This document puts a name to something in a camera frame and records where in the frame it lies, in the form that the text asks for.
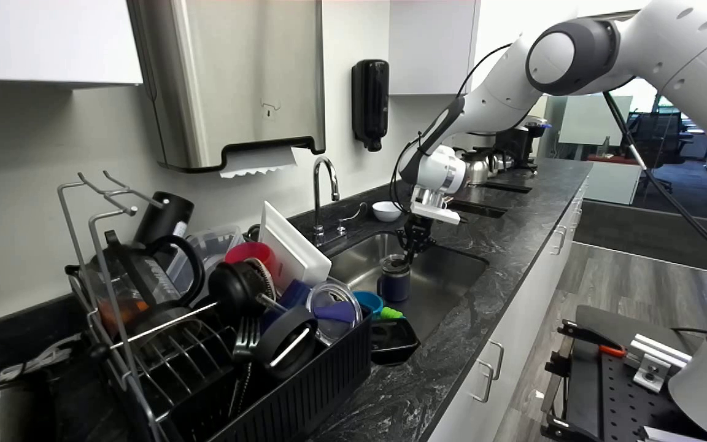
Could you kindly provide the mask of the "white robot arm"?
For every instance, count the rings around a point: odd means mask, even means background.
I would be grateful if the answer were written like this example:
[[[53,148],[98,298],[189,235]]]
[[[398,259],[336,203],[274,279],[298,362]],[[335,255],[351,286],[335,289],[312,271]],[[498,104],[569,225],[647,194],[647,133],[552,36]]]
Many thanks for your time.
[[[498,47],[485,82],[452,99],[401,165],[410,187],[404,207],[458,224],[448,198],[460,192],[466,165],[444,142],[450,136],[494,137],[524,124],[541,95],[605,93],[633,79],[707,133],[707,0],[649,0],[628,19],[562,19]],[[669,380],[669,392],[707,433],[707,345]]]

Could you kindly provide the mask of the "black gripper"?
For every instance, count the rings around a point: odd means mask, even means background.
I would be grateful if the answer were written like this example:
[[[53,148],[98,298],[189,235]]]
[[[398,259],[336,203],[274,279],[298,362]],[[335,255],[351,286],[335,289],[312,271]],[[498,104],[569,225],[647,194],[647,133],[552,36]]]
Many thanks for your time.
[[[398,234],[406,252],[420,252],[431,243],[433,221],[422,217],[410,217]]]

